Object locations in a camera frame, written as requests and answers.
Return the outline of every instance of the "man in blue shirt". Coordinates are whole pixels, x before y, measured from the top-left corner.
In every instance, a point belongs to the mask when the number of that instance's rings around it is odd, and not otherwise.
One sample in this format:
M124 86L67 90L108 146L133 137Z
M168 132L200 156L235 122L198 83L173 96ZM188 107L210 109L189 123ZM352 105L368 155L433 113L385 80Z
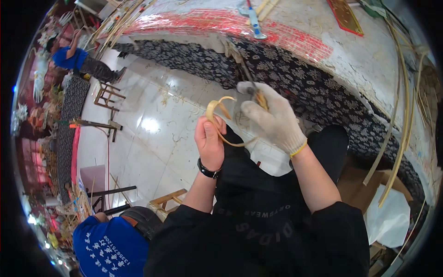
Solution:
M81 31L76 30L71 44L67 47L60 47L60 42L56 38L48 40L46 50L51 53L54 63L63 68L89 73L97 80L105 83L118 82L126 67L123 67L120 71L112 71L104 62L92 58L88 55L88 52L77 48L80 35Z
M161 225L155 213L132 207L108 220L105 213L85 219L75 228L73 245L84 277L142 277L148 248Z

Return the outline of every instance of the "black watch strap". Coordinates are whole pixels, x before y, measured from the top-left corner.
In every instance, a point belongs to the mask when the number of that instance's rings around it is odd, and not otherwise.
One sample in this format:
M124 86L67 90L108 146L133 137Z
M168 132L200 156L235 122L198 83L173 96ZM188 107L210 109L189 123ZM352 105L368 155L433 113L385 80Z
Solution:
M212 179L217 179L218 173L220 172L219 170L214 172L214 171L207 169L206 167L204 167L202 165L202 160L200 158L198 158L197 166L200 169L200 172L203 173L204 176L212 178Z

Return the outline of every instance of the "gray pants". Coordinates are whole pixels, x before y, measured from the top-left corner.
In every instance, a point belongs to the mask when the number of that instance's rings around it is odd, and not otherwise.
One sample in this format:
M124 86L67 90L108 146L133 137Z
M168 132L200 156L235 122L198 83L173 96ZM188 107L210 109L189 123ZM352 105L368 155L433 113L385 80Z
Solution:
M89 55L86 56L80 72L89 73L102 82L113 82L117 80L117 73L112 71L104 62L96 60Z
M157 215L145 207L131 207L120 214L120 216L123 215L137 221L137 225L135 225L134 228L149 242L157 229L162 225Z

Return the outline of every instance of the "craftsman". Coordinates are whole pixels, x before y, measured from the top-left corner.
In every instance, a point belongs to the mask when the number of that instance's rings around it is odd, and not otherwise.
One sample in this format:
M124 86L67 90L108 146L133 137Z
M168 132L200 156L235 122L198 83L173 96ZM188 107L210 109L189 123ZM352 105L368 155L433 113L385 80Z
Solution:
M361 211L341 202L336 187L348 148L341 126L307 139L288 100L256 84L269 111L241 105L263 134L284 150L294 170L262 171L242 139L220 118L199 118L200 172L183 204L151 241L144 276L368 276L369 245ZM250 82L237 90L246 93ZM217 198L213 213L213 198Z
M82 276L143 276L149 242L161 224L145 207L131 207L111 220L103 212L89 216L72 235Z
M76 71L89 73L97 80L105 83L118 82L123 76L126 67L123 67L120 71L112 71L104 62L92 58L88 55L88 52L77 48L81 34L81 30L74 31L71 44L62 48L60 47L60 42L55 37L48 40L46 50L51 53L55 65L74 69L74 73Z

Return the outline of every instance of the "blue t-shirt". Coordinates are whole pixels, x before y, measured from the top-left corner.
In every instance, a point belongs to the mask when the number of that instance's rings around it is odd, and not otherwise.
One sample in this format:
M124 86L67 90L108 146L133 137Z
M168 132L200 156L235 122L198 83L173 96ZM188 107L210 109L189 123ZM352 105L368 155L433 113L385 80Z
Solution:
M60 48L57 52L54 53L54 55L52 55L52 60L54 61L54 63L57 66L67 68L67 69L73 69L74 65L75 65L75 59L78 57L76 68L78 70L80 70L80 68L83 65L83 62L85 61L85 58L88 55L88 52L86 52L83 49L77 48L75 50L74 55L72 57L70 57L69 59L67 59L66 52L69 49L71 49L71 47L69 47L69 46Z
M142 277L148 242L126 220L88 217L75 228L74 251L84 277Z

